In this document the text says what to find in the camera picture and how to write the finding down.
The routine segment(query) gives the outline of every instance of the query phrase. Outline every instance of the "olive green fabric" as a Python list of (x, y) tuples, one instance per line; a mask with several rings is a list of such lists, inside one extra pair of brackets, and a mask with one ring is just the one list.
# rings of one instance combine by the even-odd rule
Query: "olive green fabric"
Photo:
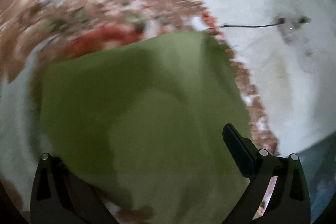
[(249, 136), (233, 67), (212, 37), (170, 33), (52, 65), (41, 123), (68, 168), (149, 223), (221, 223), (248, 181), (222, 140)]

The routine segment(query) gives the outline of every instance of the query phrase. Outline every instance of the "black cable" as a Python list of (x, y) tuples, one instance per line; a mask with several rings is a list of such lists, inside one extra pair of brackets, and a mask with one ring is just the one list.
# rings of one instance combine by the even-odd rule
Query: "black cable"
[(271, 26), (277, 26), (285, 23), (284, 18), (279, 18), (278, 22), (275, 24), (270, 24), (270, 25), (263, 25), (263, 26), (246, 26), (246, 25), (222, 25), (221, 28), (226, 28), (226, 27), (240, 27), (240, 28), (263, 28), (263, 27), (271, 27)]

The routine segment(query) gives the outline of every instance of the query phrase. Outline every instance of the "green towel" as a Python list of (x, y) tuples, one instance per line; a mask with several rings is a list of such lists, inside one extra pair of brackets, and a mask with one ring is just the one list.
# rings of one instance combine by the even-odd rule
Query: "green towel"
[(51, 65), (41, 123), (68, 168), (149, 223), (221, 223), (246, 189), (222, 140), (249, 116), (225, 47), (169, 33)]

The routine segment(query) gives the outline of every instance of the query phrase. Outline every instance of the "round metal screw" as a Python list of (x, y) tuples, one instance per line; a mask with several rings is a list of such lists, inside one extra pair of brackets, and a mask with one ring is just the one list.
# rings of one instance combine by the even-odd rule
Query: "round metal screw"
[(298, 160), (299, 157), (296, 154), (291, 154), (291, 158), (292, 160)]
[(259, 154), (262, 156), (267, 156), (268, 155), (268, 151), (266, 149), (260, 149), (259, 150)]
[(48, 157), (49, 157), (49, 154), (48, 154), (48, 153), (44, 153), (44, 154), (41, 156), (41, 159), (42, 159), (42, 160), (46, 160)]

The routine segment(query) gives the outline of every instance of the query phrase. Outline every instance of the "white floor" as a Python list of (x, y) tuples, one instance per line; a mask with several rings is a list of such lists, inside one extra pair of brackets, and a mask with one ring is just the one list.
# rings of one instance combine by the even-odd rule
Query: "white floor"
[(279, 13), (310, 17), (291, 46), (276, 27), (224, 31), (259, 88), (282, 155), (336, 130), (336, 0), (204, 1), (221, 24), (265, 25)]

